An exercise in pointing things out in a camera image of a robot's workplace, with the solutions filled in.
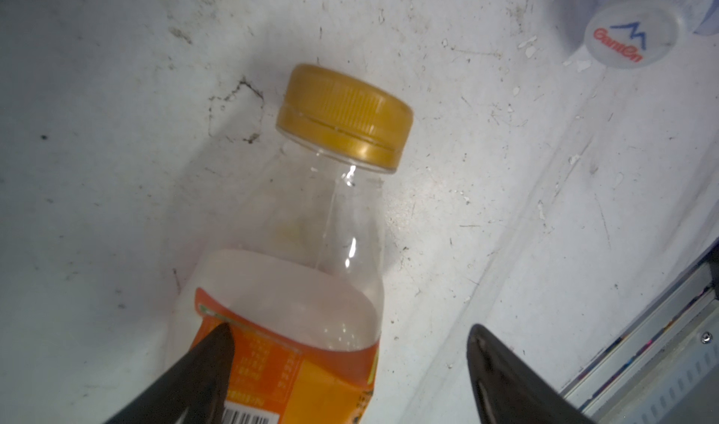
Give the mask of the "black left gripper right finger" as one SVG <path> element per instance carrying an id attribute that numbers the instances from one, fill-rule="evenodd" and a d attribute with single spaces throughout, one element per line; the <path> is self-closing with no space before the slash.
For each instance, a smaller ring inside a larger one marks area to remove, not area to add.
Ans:
<path id="1" fill-rule="evenodd" d="M 472 326 L 466 346 L 469 376 L 483 423 L 590 423 L 490 330 Z"/>

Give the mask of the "clear bottle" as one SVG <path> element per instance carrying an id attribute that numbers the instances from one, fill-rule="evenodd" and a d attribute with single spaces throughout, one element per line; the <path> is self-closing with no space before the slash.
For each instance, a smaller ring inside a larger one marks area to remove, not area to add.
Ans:
<path id="1" fill-rule="evenodd" d="M 691 35 L 718 33 L 718 0 L 597 0 L 584 44 L 601 64 L 634 70 L 669 55 Z"/>

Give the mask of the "yellow cap orange bottle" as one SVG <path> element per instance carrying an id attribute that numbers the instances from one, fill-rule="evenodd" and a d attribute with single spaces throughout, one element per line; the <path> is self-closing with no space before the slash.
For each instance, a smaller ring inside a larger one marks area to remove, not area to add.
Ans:
<path id="1" fill-rule="evenodd" d="M 202 252 L 170 320 L 167 364 L 221 325 L 234 355 L 222 423 L 357 423 L 384 308 L 382 186 L 413 123 L 393 95 L 294 68 L 285 144 Z"/>

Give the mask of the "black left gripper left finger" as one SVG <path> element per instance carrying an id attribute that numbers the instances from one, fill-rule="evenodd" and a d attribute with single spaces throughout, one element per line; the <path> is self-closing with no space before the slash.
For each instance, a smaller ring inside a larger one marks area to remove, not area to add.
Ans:
<path id="1" fill-rule="evenodd" d="M 235 343 L 223 323 L 163 373 L 110 423 L 220 423 Z"/>

